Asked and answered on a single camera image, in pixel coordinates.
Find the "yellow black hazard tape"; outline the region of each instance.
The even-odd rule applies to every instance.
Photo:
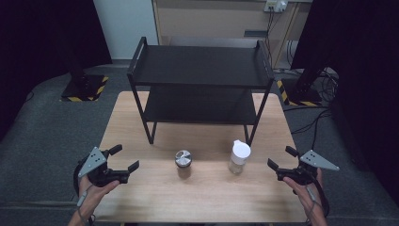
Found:
[[[108,81],[108,77],[103,78],[103,82],[100,85],[99,89],[97,89],[97,94],[95,96],[89,97],[61,97],[61,102],[84,102],[84,101],[97,101],[100,98],[101,93],[104,90],[104,86]]]
[[[284,86],[282,85],[281,80],[277,81],[277,86],[279,87],[279,92],[281,93],[282,101],[286,105],[308,105],[308,106],[317,106],[322,105],[320,102],[293,102],[288,98],[287,92],[285,91]]]

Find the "person's arm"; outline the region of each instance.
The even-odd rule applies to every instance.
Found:
[[[79,196],[81,197],[85,191],[87,196],[82,205],[73,213],[68,226],[84,226],[103,197],[119,184],[119,181],[114,181],[104,187],[97,187],[91,184],[87,176],[83,177],[79,185]]]
[[[314,184],[301,186],[289,177],[284,177],[283,181],[295,191],[303,205],[306,216],[311,221],[311,226],[327,226],[327,221],[320,201],[320,195],[316,186]],[[317,181],[320,185],[322,184],[322,171],[320,169],[317,169]],[[314,196],[314,200],[311,198],[307,187]]]

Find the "black equipment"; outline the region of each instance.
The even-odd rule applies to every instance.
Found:
[[[298,158],[298,167],[295,169],[281,169],[270,158],[267,160],[267,166],[274,170],[277,174],[277,179],[282,181],[284,177],[289,177],[297,182],[299,185],[307,186],[309,184],[315,184],[317,191],[320,195],[321,205],[323,207],[325,216],[329,212],[329,204],[326,195],[321,187],[320,183],[317,181],[317,168],[324,168],[329,170],[339,170],[340,168],[334,164],[327,161],[325,158],[310,150],[304,154],[300,154],[294,148],[287,146],[285,151]]]
[[[77,194],[79,194],[78,177],[81,178],[85,175],[95,186],[106,186],[116,180],[121,184],[127,184],[130,174],[138,169],[139,161],[129,166],[127,170],[112,170],[106,163],[110,154],[114,155],[121,150],[122,145],[120,144],[103,152],[94,148],[88,156],[79,161],[73,175],[73,184]]]

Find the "jar lid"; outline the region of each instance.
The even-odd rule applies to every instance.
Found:
[[[246,163],[250,155],[250,147],[244,142],[235,142],[232,147],[231,160],[238,165]]]
[[[187,150],[181,150],[176,153],[175,163],[180,168],[189,167],[191,165],[191,153]]]

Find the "white wall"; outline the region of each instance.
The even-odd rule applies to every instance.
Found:
[[[132,59],[141,37],[158,44],[152,0],[94,0],[113,59]]]

